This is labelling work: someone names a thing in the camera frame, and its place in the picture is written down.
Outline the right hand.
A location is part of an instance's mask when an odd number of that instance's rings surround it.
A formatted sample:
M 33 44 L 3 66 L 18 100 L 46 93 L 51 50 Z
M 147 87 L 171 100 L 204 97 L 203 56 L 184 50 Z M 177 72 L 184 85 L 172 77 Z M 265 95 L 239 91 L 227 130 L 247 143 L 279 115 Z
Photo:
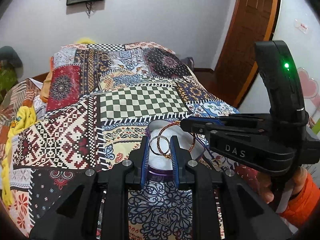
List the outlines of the right hand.
M 302 191 L 306 179 L 308 177 L 308 171 L 304 167 L 297 168 L 295 174 L 292 177 L 294 182 L 294 188 L 291 196 L 295 196 Z M 257 180 L 259 182 L 259 196 L 269 204 L 274 200 L 274 194 L 271 191 L 271 178 L 269 175 L 258 172 Z

